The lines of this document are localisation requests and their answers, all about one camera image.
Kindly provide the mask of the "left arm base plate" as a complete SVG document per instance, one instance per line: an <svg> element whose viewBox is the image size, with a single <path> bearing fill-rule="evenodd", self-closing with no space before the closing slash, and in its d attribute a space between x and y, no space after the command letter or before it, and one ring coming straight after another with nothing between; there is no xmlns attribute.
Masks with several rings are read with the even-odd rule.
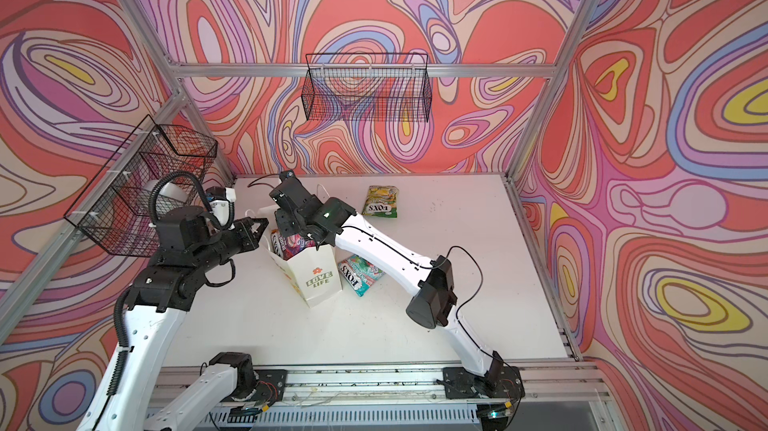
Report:
<svg viewBox="0 0 768 431"><path fill-rule="evenodd" d="M227 402L235 405L236 416L263 414L283 400L288 371L286 369L257 369L254 378L243 389L236 389Z"/></svg>

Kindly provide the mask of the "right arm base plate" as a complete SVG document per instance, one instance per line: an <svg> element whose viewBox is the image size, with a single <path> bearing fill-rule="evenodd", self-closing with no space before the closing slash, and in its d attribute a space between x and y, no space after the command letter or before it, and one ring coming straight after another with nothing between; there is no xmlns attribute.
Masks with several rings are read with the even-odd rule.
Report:
<svg viewBox="0 0 768 431"><path fill-rule="evenodd" d="M443 387L445 397L456 399L506 399L516 402L526 396L517 367L502 366L491 377L480 377L462 367L445 367L435 383Z"/></svg>

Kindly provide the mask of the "teal Fox's mint blossom bag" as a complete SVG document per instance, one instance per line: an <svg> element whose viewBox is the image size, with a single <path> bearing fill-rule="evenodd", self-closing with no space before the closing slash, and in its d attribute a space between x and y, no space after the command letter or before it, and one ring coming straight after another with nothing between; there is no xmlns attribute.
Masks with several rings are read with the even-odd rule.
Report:
<svg viewBox="0 0 768 431"><path fill-rule="evenodd" d="M358 297L364 296L385 275L382 270L357 255L340 261L338 271Z"/></svg>

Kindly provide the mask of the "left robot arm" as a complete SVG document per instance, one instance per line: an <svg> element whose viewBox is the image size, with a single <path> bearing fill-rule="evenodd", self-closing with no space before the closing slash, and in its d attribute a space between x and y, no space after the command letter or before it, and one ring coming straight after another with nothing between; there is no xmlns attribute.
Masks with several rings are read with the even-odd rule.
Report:
<svg viewBox="0 0 768 431"><path fill-rule="evenodd" d="M201 376L153 416L147 414L174 337L203 288L207 274L235 265L234 256L258 247L263 218L235 216L232 188L204 189L186 171L158 180L148 199L159 246L148 266L117 298L113 324L118 344L81 430L192 430L226 399L254 398L259 378L246 353L220 352Z"/></svg>

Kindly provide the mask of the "purple Fox's berries bag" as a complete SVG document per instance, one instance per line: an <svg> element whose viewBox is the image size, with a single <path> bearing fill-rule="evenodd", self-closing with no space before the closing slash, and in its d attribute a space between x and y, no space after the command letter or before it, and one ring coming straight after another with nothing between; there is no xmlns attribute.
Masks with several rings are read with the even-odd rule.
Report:
<svg viewBox="0 0 768 431"><path fill-rule="evenodd" d="M285 237L278 230L270 233L270 244L275 255L284 261L292 259L302 251L315 247L315 241L299 234Z"/></svg>

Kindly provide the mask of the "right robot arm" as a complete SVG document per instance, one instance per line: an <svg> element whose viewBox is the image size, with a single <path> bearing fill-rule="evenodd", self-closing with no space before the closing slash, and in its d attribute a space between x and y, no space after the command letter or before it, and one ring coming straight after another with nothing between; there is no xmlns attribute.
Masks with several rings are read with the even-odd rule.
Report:
<svg viewBox="0 0 768 431"><path fill-rule="evenodd" d="M276 203L280 233L299 235L319 246L329 245L359 256L399 284L411 297L407 316L419 326L442 331L473 378L478 395L492 397L499 390L503 358L488 351L461 322L462 305L455 294L448 256L422 256L371 225L346 202L323 201L308 191L294 171L278 174L280 183L270 192Z"/></svg>

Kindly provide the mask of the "illustrated paper gift bag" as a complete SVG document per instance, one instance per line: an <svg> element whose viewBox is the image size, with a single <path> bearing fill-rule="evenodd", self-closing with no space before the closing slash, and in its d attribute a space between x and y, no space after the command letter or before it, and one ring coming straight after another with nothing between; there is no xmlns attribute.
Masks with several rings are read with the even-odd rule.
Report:
<svg viewBox="0 0 768 431"><path fill-rule="evenodd" d="M272 263L287 279L291 287L303 299L309 308L328 301L342 291L334 250L329 245L316 243L315 247L305 249L288 261L280 259L273 253L270 244L270 233L278 230L275 222L276 204L272 206L248 208L245 216L250 218L267 218L269 226L261 238L267 255Z"/></svg>

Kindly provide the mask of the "green Fox's bag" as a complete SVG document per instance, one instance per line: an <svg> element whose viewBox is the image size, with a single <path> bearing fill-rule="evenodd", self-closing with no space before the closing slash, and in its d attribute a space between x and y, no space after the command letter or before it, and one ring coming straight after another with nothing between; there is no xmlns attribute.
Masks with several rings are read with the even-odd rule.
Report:
<svg viewBox="0 0 768 431"><path fill-rule="evenodd" d="M399 189L395 186L370 186L362 208L365 216L395 219L398 216Z"/></svg>

